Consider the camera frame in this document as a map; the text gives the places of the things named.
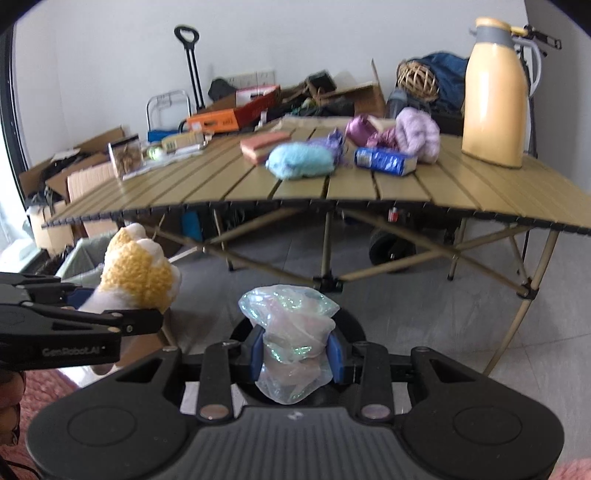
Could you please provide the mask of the person's right hand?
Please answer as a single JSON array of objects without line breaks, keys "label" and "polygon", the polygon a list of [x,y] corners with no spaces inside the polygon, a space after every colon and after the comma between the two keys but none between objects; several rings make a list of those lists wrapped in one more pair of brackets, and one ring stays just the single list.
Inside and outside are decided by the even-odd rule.
[{"label": "person's right hand", "polygon": [[26,376],[20,372],[2,370],[0,377],[0,444],[18,442],[20,402],[26,389]]}]

